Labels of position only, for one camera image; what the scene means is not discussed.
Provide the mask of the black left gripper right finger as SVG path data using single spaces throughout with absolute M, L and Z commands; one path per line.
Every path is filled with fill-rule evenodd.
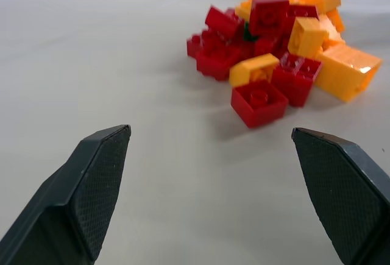
M 315 212 L 343 265 L 390 265 L 390 176 L 359 145 L 296 127 Z

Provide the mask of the red toy brick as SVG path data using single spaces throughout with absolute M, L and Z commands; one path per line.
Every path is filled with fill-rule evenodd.
M 231 106 L 250 129 L 282 118 L 288 104 L 287 97 L 267 80 L 258 80 L 232 89 Z
M 253 54 L 254 56 L 261 56 L 265 54 L 272 54 L 280 58 L 285 53 L 282 45 L 281 37 L 261 37 L 255 42 Z
M 286 22 L 288 24 L 293 24 L 297 17 L 319 19 L 319 14 L 315 5 L 290 4 L 287 11 Z
M 303 107 L 323 63 L 285 52 L 275 67 L 271 83 L 284 94 L 290 106 Z
M 211 5 L 205 19 L 205 24 L 211 30 L 216 31 L 228 39 L 235 38 L 244 30 L 244 20 L 235 13 L 235 9 L 232 7 L 222 11 Z
M 217 81 L 229 78 L 230 68 L 241 59 L 241 51 L 237 47 L 215 49 L 212 52 L 201 50 L 196 54 L 196 69 L 204 76 Z
M 254 36 L 280 35 L 288 7 L 289 0 L 252 0 L 249 32 Z
M 186 40 L 186 52 L 187 56 L 196 58 L 199 52 L 204 50 L 204 40 L 201 33 L 193 34 Z

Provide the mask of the dark green toy brick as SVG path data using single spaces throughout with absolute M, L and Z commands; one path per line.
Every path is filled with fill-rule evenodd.
M 244 32 L 243 32 L 243 40 L 249 41 L 249 42 L 255 42 L 258 40 L 258 37 L 255 35 L 252 35 L 249 30 L 249 23 L 244 23 Z

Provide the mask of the large orange toy brick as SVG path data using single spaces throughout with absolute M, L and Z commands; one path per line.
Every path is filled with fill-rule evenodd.
M 346 44 L 330 47 L 316 56 L 322 63 L 314 84 L 344 102 L 365 91 L 382 60 Z

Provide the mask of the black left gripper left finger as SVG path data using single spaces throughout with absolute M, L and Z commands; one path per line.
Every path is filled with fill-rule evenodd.
M 0 240 L 0 265 L 94 265 L 117 203 L 129 125 L 97 131 L 48 177 Z

